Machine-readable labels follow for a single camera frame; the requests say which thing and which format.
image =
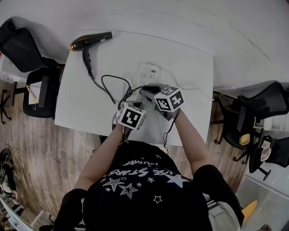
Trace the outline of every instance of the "white cable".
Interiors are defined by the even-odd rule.
[[[166,68],[164,68],[164,67],[161,67],[160,65],[157,65],[157,64],[155,64],[155,63],[153,63],[153,62],[147,62],[147,63],[145,63],[145,64],[154,65],[154,66],[156,66],[156,67],[158,67],[158,68],[160,68],[160,69],[168,72],[168,73],[172,76],[172,78],[173,78],[173,80],[175,81],[176,85],[177,85],[180,89],[182,89],[182,90],[198,90],[200,93],[202,93],[202,94],[203,94],[204,96],[206,96],[208,99],[214,101],[214,99],[213,99],[212,97],[208,96],[208,95],[207,95],[206,93],[204,93],[201,89],[199,89],[199,87],[198,87],[196,84],[194,84],[194,83],[192,84],[192,85],[193,85],[193,88],[181,87],[181,86],[179,85],[179,83],[177,82],[176,77],[175,77],[175,76],[173,75],[173,73],[170,72],[168,69],[166,69]]]
[[[45,199],[47,199],[56,209],[59,210],[59,208],[58,208],[49,198],[47,198],[46,196],[44,196],[41,192],[39,192],[39,191],[38,191],[36,188],[34,188],[34,186],[31,184],[31,182],[30,182],[30,180],[29,180],[29,177],[28,177],[29,167],[28,167],[28,164],[27,164],[26,160],[24,159],[24,157],[22,157],[19,153],[15,153],[15,154],[14,154],[14,158],[13,158],[13,163],[15,163],[15,156],[16,156],[16,155],[19,155],[19,156],[25,161],[25,164],[26,164],[27,170],[28,170],[26,176],[27,176],[27,181],[29,182],[30,186],[31,186],[36,192],[38,192],[42,197],[44,197]]]

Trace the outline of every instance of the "t-shirt sleeve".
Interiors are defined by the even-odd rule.
[[[208,194],[214,201],[226,202],[234,210],[240,225],[244,220],[240,203],[226,183],[223,175],[213,165],[205,165],[199,168],[194,174],[194,184],[201,189],[202,193]]]
[[[53,231],[75,230],[75,227],[82,221],[81,200],[85,198],[86,194],[86,190],[74,189],[64,196],[53,225]]]

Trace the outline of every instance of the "black t-shirt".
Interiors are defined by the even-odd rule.
[[[211,230],[202,193],[228,203],[242,224],[240,204],[216,167],[203,166],[189,180],[158,147],[130,142],[88,191],[74,189],[64,196],[53,230]]]

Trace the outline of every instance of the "person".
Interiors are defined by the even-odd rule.
[[[123,127],[117,124],[84,166],[74,189],[64,196],[53,230],[158,227],[210,231],[204,194],[227,203],[241,226],[244,216],[235,194],[212,165],[202,137],[182,110],[175,126],[193,180],[181,176],[169,155],[156,146],[143,142],[119,146]]]

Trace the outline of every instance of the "forearm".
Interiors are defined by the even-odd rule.
[[[75,184],[75,188],[83,188],[85,181],[88,182],[85,183],[86,185],[94,183],[107,173],[117,152],[118,145],[121,142],[122,128],[122,125],[117,124],[108,138],[85,164]]]
[[[209,164],[210,154],[206,144],[182,110],[180,110],[175,125],[192,172],[194,173],[199,167]]]

